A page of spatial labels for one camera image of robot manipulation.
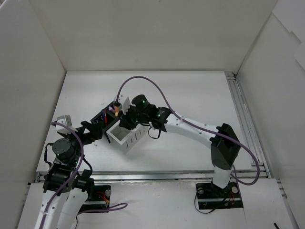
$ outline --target black cable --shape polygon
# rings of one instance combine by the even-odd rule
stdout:
[[[217,205],[217,207],[211,209],[209,212],[202,212],[202,211],[200,211],[199,209],[197,209],[197,207],[196,207],[196,198],[198,197],[197,192],[196,192],[195,199],[194,199],[194,206],[195,206],[195,209],[196,209],[196,211],[198,211],[198,212],[200,212],[200,213],[202,213],[202,214],[205,214],[205,215],[210,214],[210,213],[212,213],[213,211],[217,210],[217,209],[225,202],[225,200],[228,198],[228,196],[229,196],[229,194],[228,194],[222,201],[219,202],[219,205]]]
[[[50,161],[48,161],[48,146],[52,146],[52,145],[53,145],[53,143],[50,143],[50,142],[48,144],[46,144],[45,151],[44,151],[44,157],[43,157],[44,162],[49,165],[49,168],[51,168],[52,163]]]
[[[273,224],[276,229],[280,229],[276,223]]]
[[[158,139],[161,135],[161,130],[159,130],[159,133],[158,133],[158,136],[157,137],[152,137],[150,134],[149,134],[149,131],[151,130],[151,128],[148,129],[148,136],[151,137],[152,139]]]
[[[77,228],[77,225],[78,225],[78,218],[76,217],[76,225],[75,225],[75,228],[74,228],[74,229]]]
[[[89,166],[89,168],[90,168],[90,176],[91,176],[92,173],[93,173],[93,168],[92,168],[92,166],[90,165],[90,163],[86,160],[86,158],[84,158],[83,160],[84,160],[84,162]]]

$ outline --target white basket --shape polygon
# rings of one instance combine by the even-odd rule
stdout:
[[[118,147],[124,153],[127,153],[145,134],[148,127],[137,125],[133,130],[127,130],[119,126],[119,121],[110,127],[106,133],[112,138],[111,144],[118,143]]]

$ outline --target robotic arm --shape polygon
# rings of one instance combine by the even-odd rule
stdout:
[[[122,98],[119,103],[114,104],[121,107],[121,111],[118,113],[120,127],[132,130],[137,125],[146,125],[160,132],[183,135],[211,149],[212,163],[215,166],[212,184],[221,190],[227,187],[231,169],[240,150],[240,146],[218,135],[194,128],[183,120],[229,136],[238,141],[238,138],[229,125],[212,126],[201,124],[188,118],[182,117],[179,119],[169,108],[157,108],[155,105],[150,104],[143,94],[136,96],[132,100],[132,103],[126,97],[125,99]],[[57,122],[70,126],[71,128],[71,120],[67,116],[59,117]],[[95,140],[101,139],[103,131],[106,129],[106,124],[103,122],[90,124],[84,121],[81,124],[82,127],[71,129],[75,130],[83,145],[91,144]],[[57,140],[52,145],[52,150],[56,158],[48,174],[45,176],[43,201],[35,229],[70,228],[84,201],[90,198],[92,190],[94,189],[94,181],[90,178],[90,172],[84,170],[81,176],[72,179],[72,182],[61,190],[51,202],[49,210],[45,212],[45,206],[51,196],[69,179],[80,158],[80,146],[76,138],[66,129],[62,129],[60,125],[56,125],[56,131],[64,138]]]
[[[150,104],[143,94],[136,96],[132,100],[132,104],[129,106],[128,110],[123,111],[123,113],[125,114],[120,117],[120,127],[132,130],[138,124],[149,125],[153,129],[177,133],[204,144],[211,149],[212,163],[215,166],[213,184],[221,189],[224,189],[227,186],[230,180],[231,169],[238,156],[240,146],[225,138],[203,132],[188,125],[181,119],[178,119],[169,108],[157,108],[155,105]],[[201,124],[188,118],[182,117],[182,119],[189,121],[196,126],[227,135],[238,141],[236,134],[228,124],[223,124],[219,127]]]

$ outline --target white table surface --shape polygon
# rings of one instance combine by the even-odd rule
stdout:
[[[53,120],[71,115],[74,127],[81,121],[90,121],[117,94],[120,85],[129,77],[143,75],[154,80],[165,93],[172,108],[193,120],[210,124],[232,126],[245,143],[224,72],[206,71],[137,71],[137,72],[67,72]],[[122,90],[132,100],[145,94],[148,101],[166,106],[158,90],[148,81],[134,79]],[[46,143],[61,138],[55,128],[49,129]],[[105,137],[84,147],[87,160],[95,172],[160,172],[213,170],[211,151],[204,145],[184,136],[161,133],[158,140],[146,135],[127,154],[108,144]],[[48,160],[54,153],[49,147]],[[240,170],[251,169],[251,158],[241,149],[235,161]],[[46,172],[43,152],[37,167]]]
[[[115,183],[111,205],[127,202],[128,207],[82,214],[78,229],[275,229],[275,222],[280,229],[293,228],[275,179],[260,179],[254,186],[241,185],[240,189],[244,208],[203,215],[194,208],[192,181]],[[42,184],[32,184],[18,229],[34,228],[41,199]]]

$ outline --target bolt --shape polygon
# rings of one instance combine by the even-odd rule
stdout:
[[[197,193],[198,193],[199,195],[202,195],[202,194],[204,193],[204,189],[203,189],[202,187],[198,188],[198,189],[197,189]]]
[[[107,189],[106,191],[105,191],[105,196],[106,197],[109,197],[111,195],[111,190],[110,189]]]
[[[235,193],[235,194],[238,193],[237,187],[233,186],[233,187],[232,187],[232,192]]]

